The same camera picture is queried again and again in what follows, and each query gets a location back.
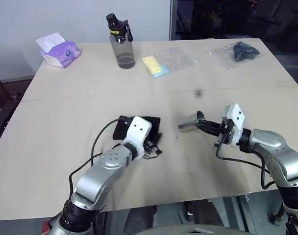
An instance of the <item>water bottle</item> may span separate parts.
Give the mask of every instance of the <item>water bottle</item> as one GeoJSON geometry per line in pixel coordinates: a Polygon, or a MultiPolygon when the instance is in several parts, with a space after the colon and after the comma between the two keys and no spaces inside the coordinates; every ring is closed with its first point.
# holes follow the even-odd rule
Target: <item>water bottle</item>
{"type": "Polygon", "coordinates": [[[133,47],[128,21],[119,21],[116,16],[111,13],[106,16],[110,29],[110,42],[118,61],[118,65],[123,69],[129,69],[135,65],[133,47]]]}

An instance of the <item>tissue box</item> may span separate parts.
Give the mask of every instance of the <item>tissue box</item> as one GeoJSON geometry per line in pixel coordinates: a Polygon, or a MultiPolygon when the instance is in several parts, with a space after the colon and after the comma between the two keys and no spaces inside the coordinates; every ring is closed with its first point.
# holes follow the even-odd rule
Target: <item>tissue box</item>
{"type": "Polygon", "coordinates": [[[65,41],[59,33],[39,38],[36,42],[43,49],[40,54],[49,65],[65,68],[80,55],[76,44],[65,41]]]}

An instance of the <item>black cable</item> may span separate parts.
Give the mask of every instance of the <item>black cable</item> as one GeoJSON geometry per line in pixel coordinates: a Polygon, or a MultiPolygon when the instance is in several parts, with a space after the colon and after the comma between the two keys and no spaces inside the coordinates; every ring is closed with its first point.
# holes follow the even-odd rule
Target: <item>black cable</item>
{"type": "Polygon", "coordinates": [[[99,134],[97,135],[97,137],[95,138],[95,141],[94,141],[94,143],[93,143],[93,145],[92,145],[92,148],[91,148],[91,166],[93,166],[94,165],[94,158],[93,158],[93,156],[94,156],[94,150],[95,150],[95,146],[96,146],[96,143],[97,143],[97,141],[98,141],[98,139],[99,139],[99,137],[100,137],[100,135],[104,132],[104,130],[109,126],[109,125],[111,125],[112,123],[114,123],[114,122],[116,122],[116,121],[118,121],[119,120],[119,118],[118,119],[115,119],[115,120],[112,120],[112,121],[110,121],[108,124],[106,124],[103,128],[102,128],[102,130],[99,132],[99,134]]]}
{"type": "Polygon", "coordinates": [[[180,217],[180,214],[179,214],[179,208],[180,208],[180,204],[178,205],[178,208],[177,208],[177,216],[179,218],[180,223],[183,224],[183,220],[182,220],[182,218],[180,217]]]}
{"type": "Polygon", "coordinates": [[[266,170],[265,161],[264,161],[263,157],[261,156],[261,154],[258,153],[258,152],[253,151],[253,153],[256,154],[260,158],[260,160],[261,160],[261,166],[255,164],[255,163],[244,161],[244,160],[239,160],[239,159],[235,159],[235,158],[224,158],[224,157],[221,157],[219,155],[219,153],[220,153],[220,150],[222,148],[222,145],[223,145],[223,143],[224,143],[224,141],[226,140],[227,137],[228,137],[228,133],[225,133],[222,136],[222,139],[221,139],[221,141],[218,144],[218,148],[216,150],[216,157],[217,158],[219,158],[221,160],[234,161],[234,162],[239,162],[239,163],[246,163],[246,164],[249,164],[249,165],[252,165],[252,166],[255,166],[255,167],[261,169],[261,188],[262,189],[267,189],[268,187],[270,187],[272,184],[275,183],[274,181],[271,181],[270,183],[268,183],[268,184],[265,185],[265,172],[268,173],[268,174],[270,174],[270,172],[268,170],[266,170]]]}
{"type": "Polygon", "coordinates": [[[148,156],[147,154],[144,154],[144,156],[143,156],[144,159],[149,160],[149,159],[154,159],[154,158],[159,157],[159,155],[162,153],[162,151],[158,148],[157,145],[155,145],[154,147],[157,149],[156,152],[155,152],[156,155],[153,156],[153,157],[150,157],[150,156],[148,156]]]}
{"type": "Polygon", "coordinates": [[[81,169],[83,169],[84,166],[86,166],[91,160],[93,160],[95,157],[100,156],[102,153],[98,153],[94,156],[92,156],[91,158],[89,158],[87,161],[85,161],[85,163],[83,165],[81,165],[79,168],[77,168],[76,170],[74,170],[70,175],[69,175],[69,182],[70,182],[70,195],[69,195],[69,200],[71,199],[71,195],[73,193],[73,180],[72,180],[72,176],[80,171],[81,169]]]}
{"type": "Polygon", "coordinates": [[[265,169],[266,169],[266,164],[265,160],[263,159],[262,155],[256,151],[253,151],[254,154],[256,154],[260,159],[261,159],[261,165],[262,165],[262,170],[261,170],[261,187],[262,189],[267,189],[271,185],[273,185],[275,182],[271,181],[270,183],[267,183],[265,185],[265,169]]]}
{"type": "Polygon", "coordinates": [[[97,225],[96,225],[96,218],[92,221],[92,230],[93,230],[93,234],[97,235],[97,225]]]}

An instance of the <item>table surface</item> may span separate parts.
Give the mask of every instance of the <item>table surface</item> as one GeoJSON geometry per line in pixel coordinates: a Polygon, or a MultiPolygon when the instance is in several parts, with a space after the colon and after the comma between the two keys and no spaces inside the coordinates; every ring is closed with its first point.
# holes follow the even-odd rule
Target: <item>table surface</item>
{"type": "MultiPolygon", "coordinates": [[[[163,154],[132,162],[106,210],[261,191],[259,169],[216,159],[215,137],[176,125],[196,110],[221,122],[224,106],[238,102],[246,128],[279,132],[298,151],[298,85],[260,40],[243,41],[263,56],[235,70],[207,54],[235,40],[135,43],[142,55],[180,46],[198,60],[161,78],[148,74],[139,54],[134,68],[118,68],[110,44],[79,44],[82,55],[65,69],[43,63],[0,139],[0,220],[59,212],[69,193],[68,175],[89,158],[100,129],[119,115],[161,117],[163,154]]],[[[114,126],[96,152],[115,144],[114,126]]],[[[259,163],[237,148],[225,146],[223,154],[259,163]]]]}

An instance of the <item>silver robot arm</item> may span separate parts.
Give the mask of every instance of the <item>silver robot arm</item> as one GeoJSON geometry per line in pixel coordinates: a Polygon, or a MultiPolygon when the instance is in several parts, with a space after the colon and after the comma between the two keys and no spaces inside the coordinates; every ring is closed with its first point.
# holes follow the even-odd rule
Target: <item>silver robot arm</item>
{"type": "MultiPolygon", "coordinates": [[[[222,119],[221,124],[208,121],[198,111],[181,121],[178,127],[183,129],[193,125],[217,136],[218,150],[225,143],[259,156],[283,197],[283,206],[289,218],[298,221],[298,152],[292,150],[276,132],[243,128],[245,116],[237,103],[225,107],[222,119]]],[[[219,151],[216,155],[220,159],[230,160],[219,156],[219,151]]]]}
{"type": "Polygon", "coordinates": [[[100,160],[81,176],[50,235],[83,235],[90,231],[113,184],[136,157],[144,155],[144,140],[150,129],[150,122],[134,117],[123,145],[103,153],[100,160]]]}

